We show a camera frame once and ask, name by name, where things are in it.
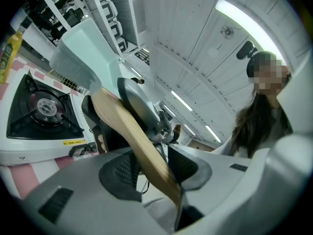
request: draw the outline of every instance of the black cable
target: black cable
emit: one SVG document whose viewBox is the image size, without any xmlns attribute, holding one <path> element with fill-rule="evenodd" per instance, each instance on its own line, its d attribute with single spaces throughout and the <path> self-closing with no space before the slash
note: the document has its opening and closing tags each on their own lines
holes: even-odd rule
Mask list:
<svg viewBox="0 0 313 235">
<path fill-rule="evenodd" d="M 148 191 L 149 186 L 150 186 L 150 182 L 148 181 L 148 187 L 147 187 L 147 189 L 144 192 L 141 193 L 141 195 L 145 194 Z"/>
</svg>

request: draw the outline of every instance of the yellow bottle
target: yellow bottle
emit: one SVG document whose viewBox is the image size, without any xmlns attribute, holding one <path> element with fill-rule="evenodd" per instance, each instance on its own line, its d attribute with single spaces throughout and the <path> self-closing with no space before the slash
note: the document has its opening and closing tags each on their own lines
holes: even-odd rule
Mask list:
<svg viewBox="0 0 313 235">
<path fill-rule="evenodd" d="M 11 64 L 13 63 L 14 57 L 22 44 L 22 35 L 31 23 L 32 21 L 26 17 L 17 32 L 9 38 L 9 41 L 4 48 L 0 60 L 0 83 L 2 84 L 6 82 Z"/>
</svg>

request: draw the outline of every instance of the long brown hair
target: long brown hair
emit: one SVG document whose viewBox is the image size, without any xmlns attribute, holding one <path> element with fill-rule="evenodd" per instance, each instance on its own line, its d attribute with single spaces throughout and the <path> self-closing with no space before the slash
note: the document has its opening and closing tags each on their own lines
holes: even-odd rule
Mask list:
<svg viewBox="0 0 313 235">
<path fill-rule="evenodd" d="M 244 147 L 247 149 L 248 157 L 251 158 L 259 144 L 268 138 L 275 123 L 267 97 L 256 93 L 255 90 L 252 95 L 251 103 L 237 115 L 236 127 L 232 133 L 232 155 L 240 147 Z M 281 114 L 280 124 L 283 129 L 292 132 L 284 111 Z"/>
</svg>

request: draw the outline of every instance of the portable gas stove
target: portable gas stove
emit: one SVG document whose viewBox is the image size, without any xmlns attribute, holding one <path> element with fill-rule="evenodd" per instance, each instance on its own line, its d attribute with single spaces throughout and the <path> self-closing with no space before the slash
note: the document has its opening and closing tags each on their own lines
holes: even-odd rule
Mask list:
<svg viewBox="0 0 313 235">
<path fill-rule="evenodd" d="M 34 77 L 30 71 L 17 71 L 0 101 L 0 164 L 96 152 L 80 110 L 84 96 L 65 86 L 56 89 L 50 77 L 42 81 Z"/>
</svg>

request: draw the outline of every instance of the light fixture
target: light fixture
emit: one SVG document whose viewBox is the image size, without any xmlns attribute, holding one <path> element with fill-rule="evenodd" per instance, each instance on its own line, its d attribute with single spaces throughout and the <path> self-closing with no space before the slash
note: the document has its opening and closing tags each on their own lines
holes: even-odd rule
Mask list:
<svg viewBox="0 0 313 235">
<path fill-rule="evenodd" d="M 185 125 L 185 127 L 192 133 L 192 135 L 196 135 L 187 125 Z"/>
<path fill-rule="evenodd" d="M 133 72 L 135 72 L 138 76 L 142 77 L 138 72 L 135 71 L 135 69 L 132 67 Z"/>
<path fill-rule="evenodd" d="M 164 105 L 164 107 L 168 110 L 168 112 L 169 112 L 170 114 L 172 114 L 173 116 L 176 117 L 176 115 L 175 115 L 166 105 Z"/>
<path fill-rule="evenodd" d="M 178 96 L 174 91 L 171 92 L 184 106 L 187 107 L 187 109 L 189 111 L 192 111 L 191 107 L 184 101 L 180 98 L 180 96 Z"/>
<path fill-rule="evenodd" d="M 283 65 L 286 65 L 283 55 L 280 53 L 273 40 L 265 30 L 245 12 L 225 0 L 218 0 L 215 9 L 238 23 L 259 43 L 263 50 L 273 52 L 278 59 L 282 60 Z"/>
<path fill-rule="evenodd" d="M 215 135 L 215 133 L 211 130 L 211 128 L 210 128 L 208 125 L 206 125 L 205 127 L 209 130 L 209 132 L 211 132 L 211 134 L 215 137 L 215 139 L 217 140 L 217 142 L 219 142 L 219 143 L 222 142 L 222 141 Z"/>
</svg>

